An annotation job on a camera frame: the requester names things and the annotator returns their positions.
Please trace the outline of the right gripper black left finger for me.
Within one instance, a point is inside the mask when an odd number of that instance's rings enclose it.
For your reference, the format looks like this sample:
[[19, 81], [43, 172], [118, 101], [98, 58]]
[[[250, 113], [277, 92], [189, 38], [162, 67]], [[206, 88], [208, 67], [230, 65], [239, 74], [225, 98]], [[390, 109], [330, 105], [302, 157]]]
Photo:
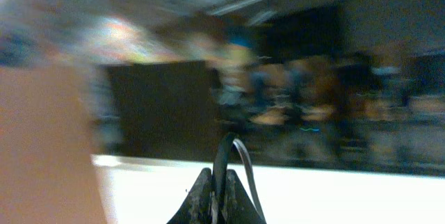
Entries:
[[210, 224], [211, 223], [211, 169], [203, 168], [180, 208], [168, 224]]

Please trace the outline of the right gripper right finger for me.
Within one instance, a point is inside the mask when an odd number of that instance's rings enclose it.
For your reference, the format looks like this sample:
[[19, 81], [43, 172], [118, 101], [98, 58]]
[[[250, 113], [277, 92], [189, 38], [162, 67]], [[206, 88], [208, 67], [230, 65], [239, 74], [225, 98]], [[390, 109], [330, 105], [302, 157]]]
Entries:
[[234, 170], [227, 171], [222, 217], [225, 224], [266, 224]]

